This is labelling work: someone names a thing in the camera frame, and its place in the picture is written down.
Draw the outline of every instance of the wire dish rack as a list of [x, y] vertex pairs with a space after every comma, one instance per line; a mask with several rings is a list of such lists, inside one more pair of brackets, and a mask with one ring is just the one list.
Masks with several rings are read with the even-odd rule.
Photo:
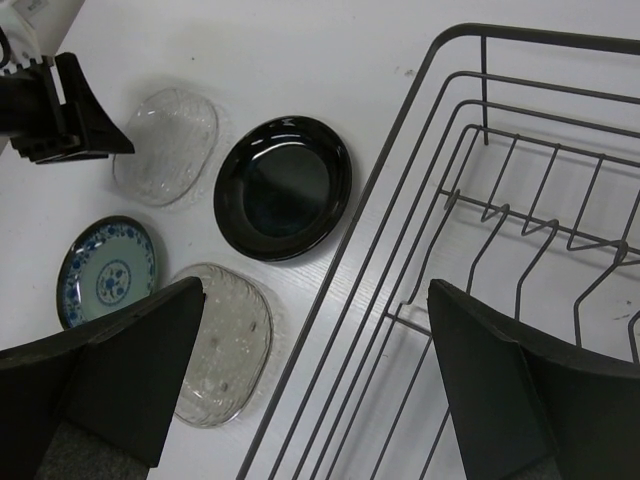
[[434, 40], [238, 478], [465, 478], [432, 278], [638, 363], [638, 55], [479, 24]]

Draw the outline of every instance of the textured glass plate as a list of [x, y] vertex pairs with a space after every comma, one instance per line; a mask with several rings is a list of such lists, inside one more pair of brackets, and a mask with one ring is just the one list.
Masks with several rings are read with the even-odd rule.
[[173, 282], [199, 277], [207, 295], [176, 415], [194, 427], [232, 420], [251, 397], [272, 340], [264, 297], [244, 278], [214, 264], [192, 265]]
[[175, 88], [145, 100], [125, 129], [136, 153], [113, 159], [113, 176], [127, 195], [163, 206], [193, 186], [218, 139], [218, 117], [206, 98]]

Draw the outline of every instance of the blue and white plate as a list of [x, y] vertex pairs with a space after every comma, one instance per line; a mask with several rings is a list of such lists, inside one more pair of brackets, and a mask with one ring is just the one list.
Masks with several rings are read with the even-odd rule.
[[64, 328], [115, 312], [153, 293], [153, 244], [135, 220], [107, 217], [76, 239], [62, 263], [56, 303]]

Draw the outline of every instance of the white surface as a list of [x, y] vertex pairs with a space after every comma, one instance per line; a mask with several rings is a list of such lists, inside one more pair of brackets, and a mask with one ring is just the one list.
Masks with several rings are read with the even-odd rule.
[[[221, 104], [228, 112], [234, 138], [280, 115], [317, 117], [347, 143], [354, 161], [357, 192], [435, 35], [463, 21], [631, 38], [638, 35], [639, 4], [628, 1], [612, 7], [591, 3], [586, 8], [584, 2], [558, 4], [550, 0], [223, 0], [192, 1], [188, 5], [93, 0], [81, 10], [61, 50], [78, 55], [94, 93], [120, 126], [142, 100], [168, 86], [192, 89]], [[499, 57], [491, 60], [492, 65], [501, 65]], [[570, 73], [563, 71], [562, 63], [554, 65], [559, 76]], [[604, 68], [595, 81], [605, 85], [620, 83]], [[621, 85], [631, 91], [637, 88], [635, 79]], [[431, 93], [438, 87], [439, 80], [425, 85]], [[237, 420], [221, 428], [196, 430], [174, 421], [160, 467], [150, 475], [156, 479], [234, 478], [338, 235], [332, 235], [298, 260], [264, 265], [240, 258], [224, 243], [215, 225], [211, 193], [187, 210], [148, 209], [126, 200], [115, 189], [109, 161], [37, 167], [18, 159], [8, 149], [0, 158], [0, 168], [0, 244], [5, 272], [0, 276], [0, 348], [60, 330], [54, 303], [60, 262], [77, 234], [106, 215], [132, 215], [160, 234], [168, 252], [165, 278], [191, 263], [213, 261], [268, 285], [270, 301], [280, 305], [276, 306], [280, 313], [275, 323], [277, 345], [257, 394]], [[368, 210], [363, 218], [365, 233], [377, 225], [384, 207], [383, 196]], [[384, 245], [391, 245], [393, 235], [390, 231], [383, 236]], [[337, 281], [341, 291], [333, 294], [334, 301], [323, 310], [320, 324], [326, 321], [329, 325], [339, 313], [341, 296], [346, 296], [353, 276], [351, 269], [360, 265], [365, 253], [364, 248], [359, 250], [345, 259]], [[379, 271], [377, 266], [383, 265], [384, 260], [379, 258], [374, 270]], [[374, 284], [367, 285], [370, 291]], [[294, 380], [299, 379], [299, 383], [294, 383], [285, 395], [284, 409], [289, 410], [286, 418], [293, 414], [314, 359], [326, 341], [328, 329], [320, 327], [312, 332], [311, 353], [297, 369]], [[350, 338], [349, 332], [353, 335], [355, 325], [347, 322], [345, 329], [348, 330], [341, 332], [338, 342], [343, 351], [347, 346], [344, 339]], [[391, 379], [392, 384], [368, 399], [372, 414], [360, 418], [362, 425], [356, 426], [359, 434], [347, 448], [346, 458], [351, 461], [343, 462], [334, 472], [335, 478], [370, 475], [370, 457], [377, 457], [379, 440], [384, 439], [393, 420], [393, 409], [397, 408], [393, 405], [401, 399], [424, 345], [413, 334], [396, 333], [387, 347], [391, 359], [386, 360], [386, 370], [380, 373], [382, 385], [386, 379]], [[359, 345], [357, 352], [363, 348]], [[412, 448], [406, 453], [402, 445], [392, 445], [379, 478], [402, 476], [399, 467], [420, 471], [434, 428], [446, 408], [441, 387], [430, 388], [432, 382], [437, 385], [440, 381], [433, 358], [430, 365], [432, 368], [420, 375], [420, 385], [415, 387], [424, 394], [412, 397], [407, 407], [417, 412], [416, 416], [413, 421], [411, 416], [403, 417], [398, 426], [405, 434], [405, 446]], [[334, 365], [327, 371], [335, 374], [336, 368]], [[425, 405], [433, 415], [425, 415]], [[381, 417], [380, 412], [386, 412], [386, 416]], [[312, 417], [303, 421], [306, 427]], [[428, 424], [416, 422], [418, 419]], [[264, 469], [269, 468], [287, 424], [277, 418], [273, 427], [265, 440], [271, 446], [259, 456], [252, 478], [267, 476]], [[450, 429], [443, 442], [447, 448], [438, 450], [429, 478], [461, 475]], [[297, 442], [294, 450], [303, 448], [304, 443]], [[295, 462], [281, 471], [283, 478], [290, 476], [292, 467]]]
[[38, 2], [25, 0], [22, 4], [44, 6], [36, 8], [26, 20], [35, 29], [42, 53], [54, 55], [69, 31], [73, 20], [76, 18], [84, 0], [47, 0]]

